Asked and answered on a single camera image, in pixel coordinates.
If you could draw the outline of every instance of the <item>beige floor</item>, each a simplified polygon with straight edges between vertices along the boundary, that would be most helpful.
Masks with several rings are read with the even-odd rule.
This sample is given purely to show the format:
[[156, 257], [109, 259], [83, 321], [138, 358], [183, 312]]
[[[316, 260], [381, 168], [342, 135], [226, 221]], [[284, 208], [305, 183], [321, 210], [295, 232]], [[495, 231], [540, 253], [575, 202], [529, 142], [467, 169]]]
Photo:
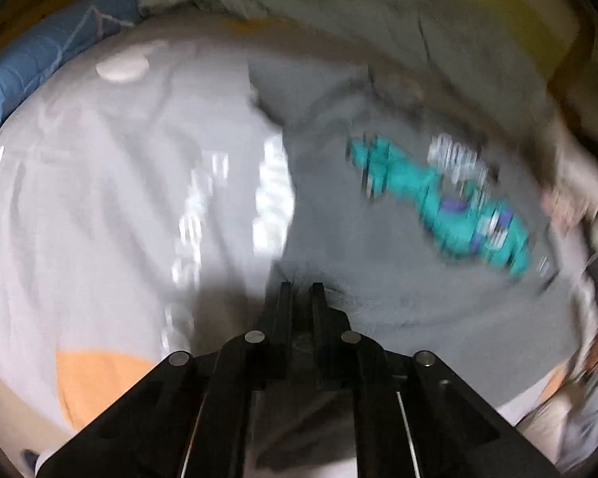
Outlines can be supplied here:
[[20, 459], [21, 450], [41, 453], [68, 438], [67, 433], [35, 413], [0, 380], [0, 448], [23, 476], [29, 478], [31, 473]]

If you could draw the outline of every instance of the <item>gray fabric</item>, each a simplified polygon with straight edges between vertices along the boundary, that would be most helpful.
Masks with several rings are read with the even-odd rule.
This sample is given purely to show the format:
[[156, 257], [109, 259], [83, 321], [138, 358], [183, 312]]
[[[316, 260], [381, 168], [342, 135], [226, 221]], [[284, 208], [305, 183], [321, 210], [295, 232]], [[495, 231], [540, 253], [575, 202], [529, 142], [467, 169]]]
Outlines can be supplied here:
[[353, 328], [401, 354], [438, 353], [495, 406], [574, 353], [569, 284], [536, 271], [543, 257], [552, 270], [558, 261], [535, 186], [517, 159], [496, 145], [482, 149], [501, 167], [500, 192], [534, 238], [533, 263], [520, 281], [443, 259], [412, 205], [390, 196], [367, 201], [360, 172], [346, 161], [350, 137], [380, 134], [422, 163], [432, 140], [373, 92], [367, 71], [262, 60], [251, 63], [250, 80], [265, 109], [283, 121], [296, 186], [281, 278], [298, 290], [324, 282], [329, 302], [348, 313]]
[[598, 369], [569, 417], [556, 467], [562, 473], [584, 462], [598, 447]]
[[141, 1], [148, 12], [185, 2], [243, 18], [292, 18], [370, 44], [407, 67], [445, 76], [517, 137], [531, 135], [553, 113], [531, 59], [494, 19], [461, 0]]

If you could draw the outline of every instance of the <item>silver rivet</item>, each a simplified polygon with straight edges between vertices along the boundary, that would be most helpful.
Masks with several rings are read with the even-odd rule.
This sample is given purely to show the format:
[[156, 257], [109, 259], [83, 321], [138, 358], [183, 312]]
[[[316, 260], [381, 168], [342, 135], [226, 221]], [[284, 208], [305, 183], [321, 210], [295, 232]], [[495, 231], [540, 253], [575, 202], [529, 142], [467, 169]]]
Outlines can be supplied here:
[[262, 343], [262, 341], [266, 339], [266, 335], [261, 331], [250, 331], [249, 333], [246, 333], [244, 338], [246, 338], [248, 343]]
[[436, 362], [436, 356], [430, 351], [416, 353], [415, 359], [417, 363], [422, 364], [423, 366], [432, 366]]
[[191, 356], [189, 356], [187, 353], [180, 351], [178, 353], [172, 353], [168, 357], [168, 362], [173, 366], [183, 366], [186, 363], [188, 363], [189, 359], [191, 359]]
[[344, 343], [355, 345], [361, 341], [361, 334], [355, 331], [346, 331], [341, 334], [341, 339], [344, 341]]

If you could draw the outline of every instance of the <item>blue cushion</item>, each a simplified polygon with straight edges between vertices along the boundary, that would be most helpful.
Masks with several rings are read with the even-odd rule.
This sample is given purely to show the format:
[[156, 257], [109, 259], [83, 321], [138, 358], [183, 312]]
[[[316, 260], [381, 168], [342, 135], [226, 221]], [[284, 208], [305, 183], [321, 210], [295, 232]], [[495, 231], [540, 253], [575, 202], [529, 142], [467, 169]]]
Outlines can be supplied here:
[[0, 126], [65, 62], [141, 19], [138, 0], [81, 0], [16, 38], [0, 52]]

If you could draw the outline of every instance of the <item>purple detail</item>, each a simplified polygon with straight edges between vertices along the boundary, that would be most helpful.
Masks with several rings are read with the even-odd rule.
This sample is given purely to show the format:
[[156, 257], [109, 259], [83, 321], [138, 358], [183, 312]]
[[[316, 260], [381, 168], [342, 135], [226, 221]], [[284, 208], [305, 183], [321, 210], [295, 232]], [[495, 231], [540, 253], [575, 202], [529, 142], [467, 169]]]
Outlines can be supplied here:
[[501, 210], [501, 215], [499, 216], [498, 226], [500, 228], [509, 228], [511, 224], [511, 219], [514, 217], [514, 212], [512, 212], [509, 208], [505, 208]]
[[472, 253], [478, 252], [483, 245], [483, 240], [485, 240], [485, 238], [482, 235], [474, 234], [472, 240], [469, 242], [469, 251]]
[[441, 199], [441, 210], [445, 210], [446, 212], [464, 212], [467, 210], [467, 201], [443, 198]]

